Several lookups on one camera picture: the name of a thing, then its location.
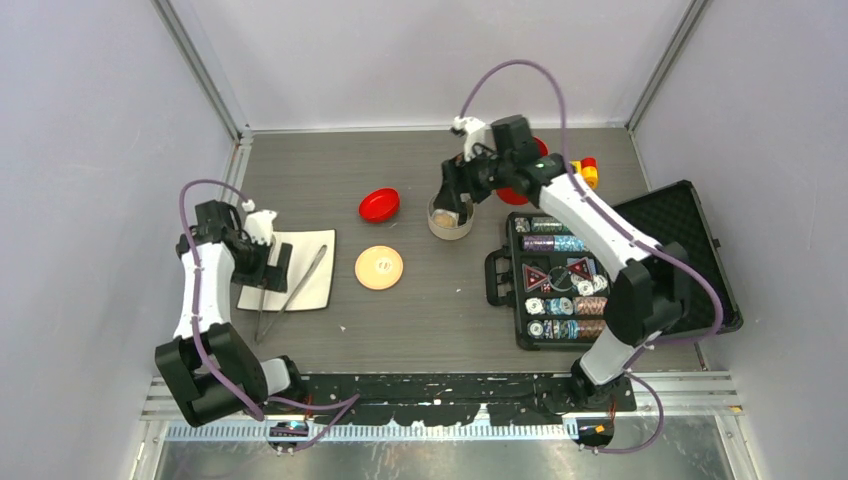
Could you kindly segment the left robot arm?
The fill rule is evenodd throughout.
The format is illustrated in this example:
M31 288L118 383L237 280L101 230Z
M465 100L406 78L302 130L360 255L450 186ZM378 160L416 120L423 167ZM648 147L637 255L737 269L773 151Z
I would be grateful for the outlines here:
M298 412L307 389L293 378L293 362L259 361L231 323L232 286L288 289L293 247L274 238L276 212L241 217L234 205L211 200L195 214L176 245L185 273L178 326L154 354L162 379L192 427L238 411L259 418L267 399L284 414Z

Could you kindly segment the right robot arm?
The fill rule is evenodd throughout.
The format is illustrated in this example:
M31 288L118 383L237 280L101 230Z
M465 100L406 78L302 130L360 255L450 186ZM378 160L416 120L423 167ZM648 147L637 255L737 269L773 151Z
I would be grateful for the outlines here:
M463 149L441 164L437 213L462 221L468 201L479 204L510 187L563 223L608 273L611 291L602 315L607 327L571 368L572 400L584 410L598 409L639 349L687 314L685 249L675 242L662 245L633 227L561 154L542 154L524 116L491 125L456 117L450 130L462 138Z

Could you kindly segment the beige bun food piece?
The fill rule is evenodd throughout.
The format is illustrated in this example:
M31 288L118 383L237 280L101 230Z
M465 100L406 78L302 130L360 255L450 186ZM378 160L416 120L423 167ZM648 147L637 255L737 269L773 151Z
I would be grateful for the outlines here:
M455 229L458 227L458 214L456 212L437 209L431 214L430 220L438 228Z

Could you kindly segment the metal tongs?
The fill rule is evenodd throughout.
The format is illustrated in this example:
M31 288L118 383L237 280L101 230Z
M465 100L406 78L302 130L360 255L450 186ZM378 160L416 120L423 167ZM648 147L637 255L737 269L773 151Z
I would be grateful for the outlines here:
M328 246L326 244L322 245L319 248L319 250L315 254L312 262L310 263L308 269L306 270L306 272L304 273L302 278L295 285L295 287L292 289L292 291L288 294L286 302L283 304L282 308L279 311L280 315L282 315L283 313L286 312L288 306L292 303L293 300L295 300L297 298L297 296L300 294L300 292L305 288L307 283L311 280L315 271L318 269L321 262L323 261L323 258L325 257L327 250L328 250ZM254 341L257 345L259 345L262 342L262 340L269 333L269 331L271 330L271 328L273 327L273 325L275 323L275 319L272 319L272 320L269 320L266 324L263 324L263 314L264 314L264 311L265 311L265 296L266 296L266 290L262 290L260 298L259 298L260 304L259 304L259 310L258 310L258 315L257 315L257 326L256 326L256 329L255 329L255 334L254 334Z

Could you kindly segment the red tall cup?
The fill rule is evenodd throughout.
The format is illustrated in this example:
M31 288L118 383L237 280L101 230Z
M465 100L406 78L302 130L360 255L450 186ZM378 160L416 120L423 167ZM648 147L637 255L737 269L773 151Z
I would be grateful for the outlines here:
M533 139L539 149L540 154L542 156L546 156L549 153L547 144L536 136L534 136ZM497 189L495 193L501 201L508 205L522 206L529 203L529 200L525 196L517 193L511 187Z

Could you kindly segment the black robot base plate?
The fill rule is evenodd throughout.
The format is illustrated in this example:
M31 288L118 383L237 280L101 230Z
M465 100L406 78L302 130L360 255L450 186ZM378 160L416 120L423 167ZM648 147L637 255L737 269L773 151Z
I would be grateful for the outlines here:
M326 425L337 410L319 412L356 395L358 399L340 420L341 425L400 426L422 424L466 426L481 413L493 426L553 425L567 413L607 418L611 413L636 410L631 383L619 382L580 407L567 391L568 376L550 373L452 374L307 374L285 398L310 408L270 402L263 412L303 415Z

